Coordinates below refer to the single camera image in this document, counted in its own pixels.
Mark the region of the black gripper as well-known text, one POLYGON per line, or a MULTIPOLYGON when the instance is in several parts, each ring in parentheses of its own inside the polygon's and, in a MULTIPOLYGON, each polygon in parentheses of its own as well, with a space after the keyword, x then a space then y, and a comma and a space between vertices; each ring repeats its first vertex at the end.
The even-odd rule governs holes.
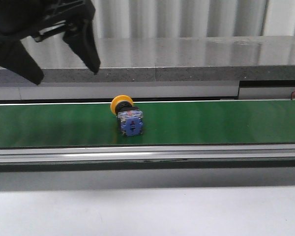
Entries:
POLYGON ((63 41, 97 74, 100 58, 93 35, 94 14, 90 0, 0 0, 0 67, 39 85, 44 73, 21 39, 31 36, 41 42, 65 32, 63 41))

